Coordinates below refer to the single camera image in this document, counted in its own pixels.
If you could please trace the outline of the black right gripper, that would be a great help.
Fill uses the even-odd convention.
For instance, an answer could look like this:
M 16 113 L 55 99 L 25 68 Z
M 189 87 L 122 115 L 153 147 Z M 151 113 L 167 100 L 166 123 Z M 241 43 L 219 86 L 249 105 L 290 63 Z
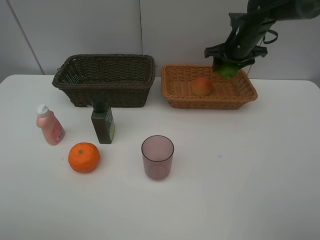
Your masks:
M 221 72 L 224 63 L 234 63 L 238 70 L 250 67 L 255 58 L 268 54 L 266 47 L 258 46 L 268 31 L 268 18 L 261 14 L 229 13 L 232 30 L 224 43 L 207 47 L 204 57 L 213 58 L 212 69 Z

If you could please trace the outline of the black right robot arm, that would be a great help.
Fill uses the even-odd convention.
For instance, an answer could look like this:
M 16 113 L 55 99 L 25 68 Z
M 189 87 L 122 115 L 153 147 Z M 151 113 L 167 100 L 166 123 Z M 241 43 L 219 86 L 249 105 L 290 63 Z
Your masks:
M 274 43 L 279 34 L 271 30 L 278 21 L 314 19 L 320 15 L 318 0 L 249 0 L 246 13 L 230 12 L 232 28 L 224 43 L 207 47 L 204 57 L 213 58 L 212 69 L 228 78 L 225 69 L 231 67 L 237 73 L 251 66 L 258 57 L 268 54 L 266 47 Z

